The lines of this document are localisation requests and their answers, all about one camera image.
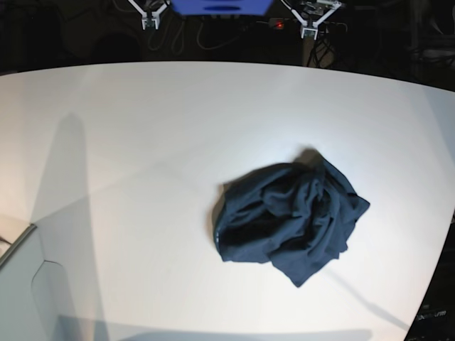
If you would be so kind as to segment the black device with label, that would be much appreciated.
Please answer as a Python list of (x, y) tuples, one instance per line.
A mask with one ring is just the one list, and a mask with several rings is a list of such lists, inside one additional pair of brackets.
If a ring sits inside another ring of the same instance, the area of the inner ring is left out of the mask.
[(429, 305), (423, 305), (405, 340), (454, 341), (454, 306), (430, 308)]

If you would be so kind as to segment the dark navy t-shirt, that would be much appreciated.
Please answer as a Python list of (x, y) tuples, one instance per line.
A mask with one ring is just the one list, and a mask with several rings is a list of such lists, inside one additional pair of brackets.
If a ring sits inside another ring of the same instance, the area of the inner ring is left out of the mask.
[(278, 163), (228, 186), (213, 241), (223, 261), (270, 263), (300, 287), (347, 250), (369, 207), (325, 158)]

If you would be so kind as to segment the blue plastic bin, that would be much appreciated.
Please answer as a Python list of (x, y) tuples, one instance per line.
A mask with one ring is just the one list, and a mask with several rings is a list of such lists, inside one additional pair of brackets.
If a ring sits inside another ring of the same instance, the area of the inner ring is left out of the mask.
[(184, 16), (253, 15), (261, 16), (273, 0), (174, 0), (171, 5)]

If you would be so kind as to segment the black power strip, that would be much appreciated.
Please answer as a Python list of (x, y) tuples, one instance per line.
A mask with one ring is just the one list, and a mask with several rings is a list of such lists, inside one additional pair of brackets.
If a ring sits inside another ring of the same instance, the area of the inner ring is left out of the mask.
[[(266, 24), (272, 29), (283, 30), (285, 28), (285, 21), (286, 21), (285, 18), (271, 18), (266, 22)], [(304, 19), (303, 23), (300, 21), (296, 21), (296, 22), (301, 25), (300, 34), (302, 36), (305, 36), (305, 35), (316, 36), (317, 33), (322, 30), (323, 25), (328, 25), (330, 23), (333, 23), (335, 25), (342, 25), (342, 26), (345, 25), (344, 23), (341, 23), (341, 22), (335, 22), (335, 21), (329, 21), (329, 20), (322, 21), (321, 18), (318, 20)]]

